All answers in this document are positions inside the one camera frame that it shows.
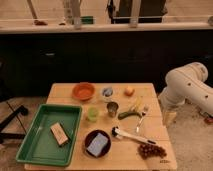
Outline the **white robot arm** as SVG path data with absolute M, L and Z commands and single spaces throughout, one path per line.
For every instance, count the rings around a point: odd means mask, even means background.
M 176 109 L 185 100 L 197 105 L 202 114 L 213 119 L 213 87 L 205 84 L 207 78 L 208 70 L 200 62 L 186 64 L 166 74 L 166 87 L 158 96 L 165 126 L 171 124 L 177 115 Z

